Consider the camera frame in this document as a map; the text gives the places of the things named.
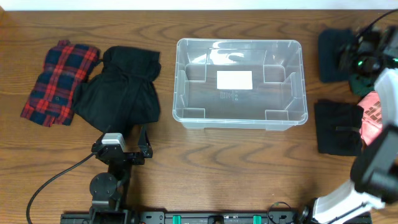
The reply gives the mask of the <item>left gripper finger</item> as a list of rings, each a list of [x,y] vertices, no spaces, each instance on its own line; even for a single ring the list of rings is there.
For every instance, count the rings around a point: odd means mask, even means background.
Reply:
[[[99,142],[102,141],[104,135],[109,131],[110,128],[111,128],[111,125],[109,125],[109,126],[105,129],[105,131],[103,132],[103,134],[98,138],[98,141],[99,141]]]
[[[149,142],[149,138],[147,136],[147,125],[144,124],[141,126],[140,136],[137,143],[141,152],[151,152],[151,144]]]

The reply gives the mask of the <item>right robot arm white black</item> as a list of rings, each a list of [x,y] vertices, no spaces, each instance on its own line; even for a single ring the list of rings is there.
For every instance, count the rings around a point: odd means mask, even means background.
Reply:
[[[397,28],[328,29],[318,36],[320,79],[338,81],[352,74],[374,77],[381,99],[382,132],[363,152],[356,151],[350,178],[332,193],[315,199],[301,223],[344,223],[397,201]]]

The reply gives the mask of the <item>dark green shirt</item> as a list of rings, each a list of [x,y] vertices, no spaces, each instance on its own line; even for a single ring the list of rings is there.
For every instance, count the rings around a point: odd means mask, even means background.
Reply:
[[[354,74],[349,77],[348,81],[354,95],[365,97],[367,94],[374,91],[374,82],[376,79]]]

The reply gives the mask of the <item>dark navy garment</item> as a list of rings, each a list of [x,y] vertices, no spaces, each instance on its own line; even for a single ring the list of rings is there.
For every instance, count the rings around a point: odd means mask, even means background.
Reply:
[[[318,36],[318,64],[320,81],[334,83],[348,81],[350,72],[339,69],[341,53],[355,36],[349,29],[326,29]]]

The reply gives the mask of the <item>black garment with tape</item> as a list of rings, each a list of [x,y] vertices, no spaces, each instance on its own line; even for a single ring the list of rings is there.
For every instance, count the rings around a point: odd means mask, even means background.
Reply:
[[[362,151],[364,109],[351,103],[319,100],[314,104],[318,151],[336,156],[358,156]]]

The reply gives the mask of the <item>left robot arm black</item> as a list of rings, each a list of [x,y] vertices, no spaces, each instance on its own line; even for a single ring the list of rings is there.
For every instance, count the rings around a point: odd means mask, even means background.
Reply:
[[[108,171],[96,175],[90,182],[92,195],[89,224],[136,224],[139,215],[126,205],[132,166],[143,165],[153,156],[146,126],[141,126],[137,143],[139,151],[127,152],[121,133],[104,133],[93,144],[94,156],[108,165]]]

